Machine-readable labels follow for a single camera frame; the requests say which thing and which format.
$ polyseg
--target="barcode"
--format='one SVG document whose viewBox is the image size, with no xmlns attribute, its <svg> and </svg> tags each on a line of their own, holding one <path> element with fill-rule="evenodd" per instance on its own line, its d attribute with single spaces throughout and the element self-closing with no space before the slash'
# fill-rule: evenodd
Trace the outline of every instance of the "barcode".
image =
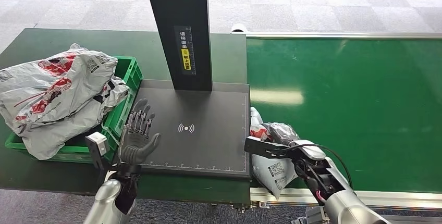
<svg viewBox="0 0 442 224">
<path fill-rule="evenodd" d="M 283 176 L 281 178 L 278 178 L 275 180 L 275 184 L 278 187 L 279 190 L 283 189 L 283 187 L 286 186 L 286 177 Z"/>
<path fill-rule="evenodd" d="M 97 68 L 98 64 L 96 64 L 94 59 L 89 59 L 86 64 L 88 65 L 89 72 L 93 73 Z"/>
<path fill-rule="evenodd" d="M 282 162 L 275 163 L 271 165 L 268 170 L 270 171 L 270 174 L 272 177 L 275 177 L 281 173 L 284 173 L 284 166 Z"/>
<path fill-rule="evenodd" d="M 109 61 L 109 58 L 107 58 L 107 57 L 105 57 L 105 56 L 102 56 L 102 55 L 100 55 L 100 56 L 96 56 L 96 57 L 97 57 L 98 61 L 99 61 L 101 64 L 104 64 L 104 63 L 106 63 L 107 61 Z"/>
<path fill-rule="evenodd" d="M 7 80 L 11 79 L 13 76 L 11 73 L 9 73 L 7 70 L 1 70 L 0 71 L 0 82 L 6 82 Z"/>
</svg>

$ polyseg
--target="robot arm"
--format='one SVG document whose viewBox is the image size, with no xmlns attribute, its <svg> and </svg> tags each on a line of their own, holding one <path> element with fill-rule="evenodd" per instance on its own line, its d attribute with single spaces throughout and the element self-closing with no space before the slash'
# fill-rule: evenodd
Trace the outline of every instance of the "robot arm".
<svg viewBox="0 0 442 224">
<path fill-rule="evenodd" d="M 108 151 L 106 137 L 96 132 L 86 137 L 86 144 L 96 168 L 115 171 L 95 195 L 83 224 L 126 224 L 135 206 L 141 163 L 159 145 L 160 134 L 149 138 L 155 114 L 148 115 L 146 99 L 139 100 L 128 117 L 118 148 L 118 161 L 111 166 L 103 155 Z"/>
<path fill-rule="evenodd" d="M 289 147 L 275 146 L 250 136 L 245 141 L 244 150 L 266 158 L 290 158 L 296 174 L 305 182 L 318 204 L 324 206 L 331 223 L 390 223 L 358 198 L 351 187 L 351 179 L 347 182 L 320 147 L 326 148 L 307 140 L 292 141 Z"/>
</svg>

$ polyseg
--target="black cable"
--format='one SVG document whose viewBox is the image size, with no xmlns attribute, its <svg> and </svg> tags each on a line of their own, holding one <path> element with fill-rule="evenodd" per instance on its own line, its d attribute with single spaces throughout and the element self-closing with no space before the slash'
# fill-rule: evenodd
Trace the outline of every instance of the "black cable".
<svg viewBox="0 0 442 224">
<path fill-rule="evenodd" d="M 276 154 L 281 154 L 281 153 L 285 153 L 285 152 L 287 152 L 287 151 L 296 150 L 296 149 L 298 149 L 298 148 L 305 147 L 305 146 L 320 147 L 320 148 L 323 148 L 323 149 L 329 151 L 329 152 L 332 153 L 334 156 L 336 156 L 336 158 L 338 158 L 338 160 L 341 162 L 342 166 L 344 167 L 344 170 L 346 171 L 347 178 L 348 178 L 348 184 L 349 184 L 350 187 L 353 189 L 353 182 L 351 181 L 350 172 L 348 171 L 348 168 L 347 168 L 347 166 L 345 165 L 345 163 L 342 161 L 342 158 L 341 158 L 338 154 L 336 154 L 333 150 L 331 150 L 330 148 L 327 148 L 326 146 L 319 145 L 319 144 L 314 144 L 314 143 L 305 143 L 305 144 L 299 144 L 299 145 L 296 145 L 296 146 L 293 146 L 293 147 L 288 147 L 288 148 L 285 148 L 285 149 L 283 149 L 283 150 L 273 151 L 272 153 L 275 154 L 275 155 L 276 155 Z"/>
</svg>

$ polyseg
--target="label sticker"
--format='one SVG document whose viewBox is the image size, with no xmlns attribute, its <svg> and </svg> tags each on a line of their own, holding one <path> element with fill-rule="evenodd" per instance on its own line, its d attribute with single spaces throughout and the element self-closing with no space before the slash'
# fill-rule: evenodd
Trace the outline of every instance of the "label sticker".
<svg viewBox="0 0 442 224">
<path fill-rule="evenodd" d="M 175 26 L 175 36 L 180 55 L 181 71 L 183 74 L 196 75 L 193 55 L 192 29 L 190 26 Z"/>
<path fill-rule="evenodd" d="M 190 68 L 190 55 L 189 55 L 189 50 L 187 48 L 182 48 L 181 49 L 181 54 L 182 54 L 182 63 L 184 65 L 184 69 L 185 70 L 192 70 Z"/>
</svg>

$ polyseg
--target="humanoid robot hand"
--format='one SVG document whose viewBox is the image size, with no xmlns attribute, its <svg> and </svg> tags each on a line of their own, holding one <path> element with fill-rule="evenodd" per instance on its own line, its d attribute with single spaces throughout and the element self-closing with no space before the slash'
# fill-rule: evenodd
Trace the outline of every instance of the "humanoid robot hand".
<svg viewBox="0 0 442 224">
<path fill-rule="evenodd" d="M 131 165 L 142 164 L 147 156 L 158 147 L 161 134 L 149 138 L 149 130 L 155 113 L 149 114 L 150 105 L 147 99 L 135 103 L 129 114 L 121 136 L 118 157 L 122 163 Z"/>
</svg>

